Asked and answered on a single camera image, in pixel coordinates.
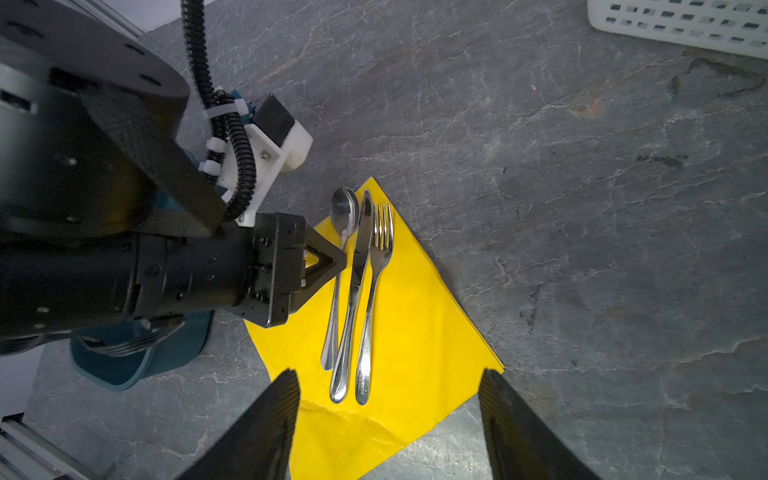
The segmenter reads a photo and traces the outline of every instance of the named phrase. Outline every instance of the white cable clamp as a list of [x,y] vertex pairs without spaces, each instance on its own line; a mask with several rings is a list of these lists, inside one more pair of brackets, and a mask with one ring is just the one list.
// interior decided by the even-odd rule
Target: white cable clamp
[[219,117],[226,114],[239,114],[240,116],[248,115],[249,112],[248,103],[242,98],[235,98],[234,103],[222,104],[215,107],[206,108],[203,110],[203,114],[206,118]]
[[227,149],[227,142],[217,137],[211,137],[205,142],[205,148],[210,151],[215,151],[218,154],[222,154]]
[[213,160],[206,160],[200,162],[200,165],[197,166],[197,171],[216,177],[221,171],[221,164]]

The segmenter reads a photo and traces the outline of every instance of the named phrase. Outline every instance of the knife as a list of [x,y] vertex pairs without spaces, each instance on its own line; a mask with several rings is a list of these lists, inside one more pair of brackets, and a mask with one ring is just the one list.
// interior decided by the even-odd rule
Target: knife
[[349,283],[349,302],[346,307],[344,332],[341,335],[341,345],[336,354],[336,361],[333,363],[333,375],[331,376],[330,394],[333,403],[344,400],[349,387],[349,364],[352,355],[352,336],[355,332],[355,315],[360,301],[362,278],[366,274],[366,265],[368,265],[368,249],[371,246],[372,232],[373,200],[371,200],[371,193],[366,188],[362,195],[360,226],[357,230],[355,254],[352,257],[352,279]]

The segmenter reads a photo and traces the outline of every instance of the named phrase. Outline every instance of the spoon handle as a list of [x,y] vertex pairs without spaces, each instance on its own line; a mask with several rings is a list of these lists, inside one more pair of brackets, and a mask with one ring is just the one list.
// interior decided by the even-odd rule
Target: spoon handle
[[336,285],[333,287],[333,300],[331,301],[331,314],[328,319],[326,342],[323,344],[323,353],[320,355],[320,364],[323,370],[331,370],[333,361],[339,348],[339,285],[341,273],[336,275]]

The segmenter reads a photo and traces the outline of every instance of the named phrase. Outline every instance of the fork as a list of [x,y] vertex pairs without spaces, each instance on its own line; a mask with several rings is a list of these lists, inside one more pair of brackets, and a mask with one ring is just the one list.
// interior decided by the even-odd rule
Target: fork
[[368,295],[366,307],[366,322],[362,326],[362,339],[360,340],[360,354],[357,356],[357,380],[355,381],[355,397],[360,405],[368,402],[371,391],[371,322],[373,317],[373,298],[376,296],[376,285],[379,275],[389,265],[392,258],[392,250],[395,247],[395,227],[392,223],[392,207],[386,205],[373,206],[373,235],[369,258],[371,262],[371,292]]

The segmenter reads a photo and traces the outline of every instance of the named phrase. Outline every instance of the gray countertop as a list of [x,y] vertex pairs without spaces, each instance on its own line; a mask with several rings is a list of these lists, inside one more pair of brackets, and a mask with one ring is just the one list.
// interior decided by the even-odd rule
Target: gray countertop
[[[599,32],[586,2],[206,13],[214,84],[275,93],[315,139],[263,210],[314,223],[374,176],[505,378],[597,473],[764,476],[768,62]],[[189,78],[179,21],[144,41]],[[209,136],[193,98],[179,142]],[[199,358],[123,393],[47,346],[25,420],[107,478],[173,478],[268,383],[218,314]],[[489,475],[471,399],[367,478]]]

